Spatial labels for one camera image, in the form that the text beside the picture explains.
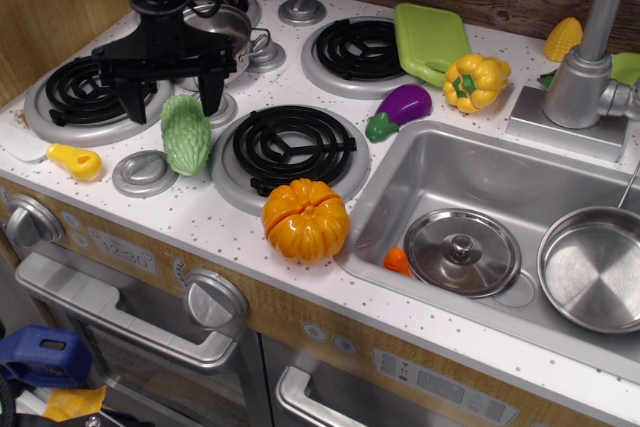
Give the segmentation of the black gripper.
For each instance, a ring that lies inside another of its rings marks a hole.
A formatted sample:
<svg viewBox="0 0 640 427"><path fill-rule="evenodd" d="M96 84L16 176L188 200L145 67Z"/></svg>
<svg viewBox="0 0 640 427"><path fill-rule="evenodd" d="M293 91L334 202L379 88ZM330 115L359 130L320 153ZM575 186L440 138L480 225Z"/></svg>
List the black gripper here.
<svg viewBox="0 0 640 427"><path fill-rule="evenodd" d="M206 117L218 109L226 75L235 68L226 41L186 25L183 14L142 14L129 35L95 48L104 83L115 87L127 116L144 125L144 83L198 77L200 102Z"/></svg>

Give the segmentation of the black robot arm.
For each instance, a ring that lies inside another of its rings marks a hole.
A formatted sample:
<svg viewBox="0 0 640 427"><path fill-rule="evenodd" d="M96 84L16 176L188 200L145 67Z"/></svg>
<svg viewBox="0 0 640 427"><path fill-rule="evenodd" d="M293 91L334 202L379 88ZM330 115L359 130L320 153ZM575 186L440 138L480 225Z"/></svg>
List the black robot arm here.
<svg viewBox="0 0 640 427"><path fill-rule="evenodd" d="M95 48L102 82L113 87L127 116L146 122L142 84L198 79L202 109L211 116L221 100L224 81L236 71L233 37L188 25L189 0L129 0L139 25L128 36Z"/></svg>

